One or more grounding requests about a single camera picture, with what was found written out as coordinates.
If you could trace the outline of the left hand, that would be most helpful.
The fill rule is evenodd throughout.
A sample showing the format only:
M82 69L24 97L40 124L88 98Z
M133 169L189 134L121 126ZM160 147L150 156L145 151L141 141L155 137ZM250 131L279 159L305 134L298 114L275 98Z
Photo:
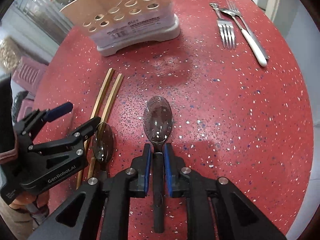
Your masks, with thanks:
M1 152L1 164L7 163L9 161L13 161L16 158L17 158L17 144L15 144L13 149L6 152ZM9 206L15 210L26 209L26 205L36 202L37 207L41 208L47 205L48 201L49 201L48 191L38 196L30 194L28 192L22 192L9 204Z

